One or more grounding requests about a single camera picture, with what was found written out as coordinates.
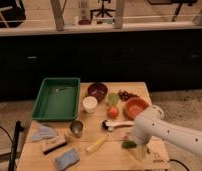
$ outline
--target table leg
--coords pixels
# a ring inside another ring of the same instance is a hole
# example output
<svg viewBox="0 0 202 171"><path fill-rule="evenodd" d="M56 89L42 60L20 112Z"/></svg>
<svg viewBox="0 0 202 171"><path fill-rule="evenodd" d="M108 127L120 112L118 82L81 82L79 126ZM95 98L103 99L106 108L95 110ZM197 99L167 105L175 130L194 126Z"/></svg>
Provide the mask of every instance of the table leg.
<svg viewBox="0 0 202 171"><path fill-rule="evenodd" d="M124 0L116 1L116 11L115 11L115 28L120 29L123 27L123 13L124 13Z"/></svg>
<svg viewBox="0 0 202 171"><path fill-rule="evenodd" d="M172 21L173 21L173 22L176 21L177 16L179 15L180 10L181 10L181 8L182 8L182 5L183 5L183 3L180 3L180 4L178 5L178 7L176 8L175 13L174 13L174 16L172 17Z"/></svg>
<svg viewBox="0 0 202 171"><path fill-rule="evenodd" d="M24 128L21 126L21 122L17 121L15 124L15 131L14 131L14 136L13 136L13 141L12 141L12 148L11 148L11 153L10 153L8 171L15 170L14 166L15 166L15 160L16 160L16 155L17 155L19 133L23 130L24 130Z"/></svg>
<svg viewBox="0 0 202 171"><path fill-rule="evenodd" d="M68 1L68 0L65 0L65 1L64 1L63 8L62 8L62 10L61 10L61 11L62 11L62 14L64 13L64 10L65 10L65 8L66 8L66 3L67 3L67 1Z"/></svg>
<svg viewBox="0 0 202 171"><path fill-rule="evenodd" d="M202 26L202 10L199 12L199 14L194 18L194 24L196 26Z"/></svg>
<svg viewBox="0 0 202 171"><path fill-rule="evenodd" d="M52 6L52 11L54 14L56 29L58 31L62 31L64 29L64 19L63 19L60 1L59 0L50 0L50 1Z"/></svg>

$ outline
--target red fruit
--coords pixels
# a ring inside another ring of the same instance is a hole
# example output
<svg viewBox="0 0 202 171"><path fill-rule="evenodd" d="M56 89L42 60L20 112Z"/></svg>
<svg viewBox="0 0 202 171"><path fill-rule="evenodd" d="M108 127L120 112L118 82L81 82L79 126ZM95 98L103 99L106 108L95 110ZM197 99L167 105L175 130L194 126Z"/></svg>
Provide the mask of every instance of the red fruit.
<svg viewBox="0 0 202 171"><path fill-rule="evenodd" d="M116 106L111 106L108 110L108 117L109 118L116 118L119 114L119 109Z"/></svg>

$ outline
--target desk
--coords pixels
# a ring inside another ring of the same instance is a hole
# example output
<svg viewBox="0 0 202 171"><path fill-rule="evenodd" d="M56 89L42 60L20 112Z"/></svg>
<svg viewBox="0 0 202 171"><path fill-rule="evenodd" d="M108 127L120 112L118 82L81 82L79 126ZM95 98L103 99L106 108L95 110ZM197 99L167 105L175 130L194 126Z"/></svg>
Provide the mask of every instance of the desk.
<svg viewBox="0 0 202 171"><path fill-rule="evenodd" d="M176 21L177 19L177 16L179 15L180 13L180 10L182 8L182 5L184 3L192 6L194 3L197 2L197 0L148 0L148 2L151 4L151 5L165 5L165 4L173 4L173 3L177 3L178 4L178 7L175 9L175 13L172 17L172 21Z"/></svg>
<svg viewBox="0 0 202 171"><path fill-rule="evenodd" d="M118 92L119 90L127 90L134 92L147 102L151 103L146 84L138 83L106 83L109 92ZM27 135L26 143L18 163L18 171L55 171L54 159L62 153L74 147L79 155L80 161L71 166L68 170L151 170L151 169L169 169L170 164L164 142L153 137L148 144L151 151L149 155L143 160L138 160L135 157L135 149L127 150L121 147L123 137L131 128L117 128L110 133L107 142L96 152L87 154L85 149L96 139L106 134L106 131L101 128L103 120L107 119L107 106L105 101L98 104L96 112L93 114L86 114L82 110L82 98L85 97L88 83L81 84L78 119L84 123L83 136L81 138L74 138L70 131L70 123L52 122L48 123L52 128L59 133L64 133L68 139L68 145L59 148L48 155L43 155L41 152L41 142L30 143L29 137L36 132L39 123L31 122L31 126ZM119 102L118 107L120 111L124 106L124 102ZM124 120L124 116L120 113L117 120Z"/></svg>

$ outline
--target bowl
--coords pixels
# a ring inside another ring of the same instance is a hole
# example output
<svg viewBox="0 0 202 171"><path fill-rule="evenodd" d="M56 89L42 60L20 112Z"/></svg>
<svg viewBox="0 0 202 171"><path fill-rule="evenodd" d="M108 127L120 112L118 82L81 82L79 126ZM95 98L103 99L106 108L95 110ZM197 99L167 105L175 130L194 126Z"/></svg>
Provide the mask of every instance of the bowl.
<svg viewBox="0 0 202 171"><path fill-rule="evenodd" d="M93 83L88 87L87 93L89 96L93 96L98 102L102 101L108 92L108 88L103 83Z"/></svg>
<svg viewBox="0 0 202 171"><path fill-rule="evenodd" d="M124 112L129 119L134 120L135 117L147 107L149 107L148 102L142 98L131 98L127 100Z"/></svg>

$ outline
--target small object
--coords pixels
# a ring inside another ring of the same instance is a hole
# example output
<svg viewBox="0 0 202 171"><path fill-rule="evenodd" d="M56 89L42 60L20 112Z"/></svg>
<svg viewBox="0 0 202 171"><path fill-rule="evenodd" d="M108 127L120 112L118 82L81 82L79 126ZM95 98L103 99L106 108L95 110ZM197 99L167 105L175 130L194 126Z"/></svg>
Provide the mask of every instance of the small object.
<svg viewBox="0 0 202 171"><path fill-rule="evenodd" d="M115 119L118 116L118 114L119 114L119 109L116 106L111 106L108 109L108 117L109 118Z"/></svg>
<svg viewBox="0 0 202 171"><path fill-rule="evenodd" d="M43 140L41 143L42 152L46 155L53 150L56 150L62 146L67 144L66 138L64 135L59 135L55 138L51 138L48 140Z"/></svg>
<svg viewBox="0 0 202 171"><path fill-rule="evenodd" d="M106 19L106 23L107 24L113 24L113 19L112 18Z"/></svg>
<svg viewBox="0 0 202 171"><path fill-rule="evenodd" d="M79 25L90 25L90 5L89 0L78 0Z"/></svg>
<svg viewBox="0 0 202 171"><path fill-rule="evenodd" d="M73 121L70 125L70 130L76 138L83 135L83 123L81 121Z"/></svg>
<svg viewBox="0 0 202 171"><path fill-rule="evenodd" d="M88 87L87 93L89 96L95 97L98 102L102 101L108 92L108 88L103 83L93 83Z"/></svg>
<svg viewBox="0 0 202 171"><path fill-rule="evenodd" d="M129 119L134 120L135 117L149 107L149 104L141 98L131 98L126 102L124 112Z"/></svg>
<svg viewBox="0 0 202 171"><path fill-rule="evenodd" d="M122 143L123 148L136 148L137 144L134 141L131 140L125 140Z"/></svg>
<svg viewBox="0 0 202 171"><path fill-rule="evenodd" d="M106 142L108 136L109 134L97 139L94 143L92 143L89 147L86 148L86 151L89 153L97 151Z"/></svg>
<svg viewBox="0 0 202 171"><path fill-rule="evenodd" d="M38 131L31 135L30 140L32 142L35 142L43 139L54 138L57 135L58 133L54 129L48 126L41 125Z"/></svg>
<svg viewBox="0 0 202 171"><path fill-rule="evenodd" d="M77 151L72 148L71 150L63 153L61 156L55 159L55 163L58 171L66 170L69 166L79 161Z"/></svg>
<svg viewBox="0 0 202 171"><path fill-rule="evenodd" d="M93 96L88 96L83 99L83 108L87 113L94 113L98 105L98 101Z"/></svg>
<svg viewBox="0 0 202 171"><path fill-rule="evenodd" d="M113 121L103 121L102 127L106 129L107 131L113 131L115 127L121 127L121 126L133 126L134 121L123 121L123 122L113 122Z"/></svg>
<svg viewBox="0 0 202 171"><path fill-rule="evenodd" d="M125 91L125 90L124 91L120 90L118 92L118 96L120 97L120 99L122 101L127 101L127 100L129 100L131 98L137 98L137 97L139 97L137 94L129 93L128 91Z"/></svg>
<svg viewBox="0 0 202 171"><path fill-rule="evenodd" d="M103 21L99 20L99 21L97 21L97 24L103 24Z"/></svg>
<svg viewBox="0 0 202 171"><path fill-rule="evenodd" d="M52 88L50 92L51 93L58 93L59 91L62 91L62 90L68 89L68 88L72 88L72 87L61 87L61 88L55 87L55 88Z"/></svg>
<svg viewBox="0 0 202 171"><path fill-rule="evenodd" d="M107 99L109 106L116 106L118 101L120 100L120 97L117 93L110 93L108 94Z"/></svg>

